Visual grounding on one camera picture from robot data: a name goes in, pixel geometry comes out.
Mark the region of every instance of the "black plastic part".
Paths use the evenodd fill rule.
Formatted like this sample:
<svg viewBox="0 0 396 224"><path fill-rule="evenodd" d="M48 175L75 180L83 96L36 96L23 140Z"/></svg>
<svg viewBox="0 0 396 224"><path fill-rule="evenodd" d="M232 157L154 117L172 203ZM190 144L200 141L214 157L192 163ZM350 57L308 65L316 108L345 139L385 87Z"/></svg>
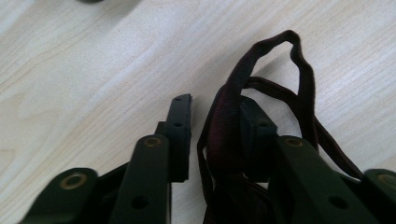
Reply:
<svg viewBox="0 0 396 224"><path fill-rule="evenodd" d="M38 195L23 224L90 223L97 204L97 174L88 168L67 170Z"/></svg>
<svg viewBox="0 0 396 224"><path fill-rule="evenodd" d="M189 178L189 156L191 141L191 95L180 95L172 100L164 127L156 132L164 131L169 139L170 179L171 182L184 182Z"/></svg>
<svg viewBox="0 0 396 224"><path fill-rule="evenodd" d="M278 224L379 223L304 139L276 140L269 194Z"/></svg>
<svg viewBox="0 0 396 224"><path fill-rule="evenodd" d="M396 173L373 169L364 172L361 182L347 176L343 179L381 223L395 223Z"/></svg>
<svg viewBox="0 0 396 224"><path fill-rule="evenodd" d="M241 135L247 168L245 175L255 182L268 182L274 160L272 152L278 138L277 127L252 99L242 96Z"/></svg>
<svg viewBox="0 0 396 224"><path fill-rule="evenodd" d="M169 142L163 135L136 143L109 223L170 223Z"/></svg>

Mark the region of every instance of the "wooden table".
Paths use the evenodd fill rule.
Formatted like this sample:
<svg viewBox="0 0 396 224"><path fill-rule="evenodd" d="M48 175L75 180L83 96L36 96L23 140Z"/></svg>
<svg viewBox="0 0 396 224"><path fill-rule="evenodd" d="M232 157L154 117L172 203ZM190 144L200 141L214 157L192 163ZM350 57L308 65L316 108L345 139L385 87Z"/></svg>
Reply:
<svg viewBox="0 0 396 224"><path fill-rule="evenodd" d="M190 180L174 185L172 223L202 223L195 145L211 102L252 44L288 29L316 72L319 120L362 170L396 170L396 1L0 0L0 223L64 170L127 162L188 92ZM254 75L296 91L289 51ZM244 94L300 134L283 103Z"/></svg>

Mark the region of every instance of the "black strap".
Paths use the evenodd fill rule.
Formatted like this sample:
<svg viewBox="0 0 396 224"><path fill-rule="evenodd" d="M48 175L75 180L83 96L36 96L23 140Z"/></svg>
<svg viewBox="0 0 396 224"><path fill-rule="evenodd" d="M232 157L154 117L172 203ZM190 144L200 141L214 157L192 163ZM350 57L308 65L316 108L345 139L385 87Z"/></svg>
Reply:
<svg viewBox="0 0 396 224"><path fill-rule="evenodd" d="M277 45L292 44L290 57L300 71L298 94L262 77L250 77L260 57ZM299 121L302 136L314 148L320 144L347 174L360 178L361 171L342 152L315 117L315 80L305 61L300 38L286 31L256 43L238 62L226 84L219 90L198 141L198 161L207 203L205 224L274 223L274 213L265 188L244 177L239 127L241 91L253 88L284 101Z"/></svg>

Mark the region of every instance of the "screw hole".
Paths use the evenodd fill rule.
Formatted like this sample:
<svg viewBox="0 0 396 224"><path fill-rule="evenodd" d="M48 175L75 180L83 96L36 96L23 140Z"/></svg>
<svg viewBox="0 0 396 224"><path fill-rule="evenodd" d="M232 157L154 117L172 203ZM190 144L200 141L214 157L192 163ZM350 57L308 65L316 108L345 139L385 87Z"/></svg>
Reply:
<svg viewBox="0 0 396 224"><path fill-rule="evenodd" d="M332 206L339 208L339 209L347 209L347 202L337 196L331 196L329 198L329 202L332 204Z"/></svg>
<svg viewBox="0 0 396 224"><path fill-rule="evenodd" d="M131 206L136 210L143 209L149 205L149 198L146 196L137 196L132 199Z"/></svg>

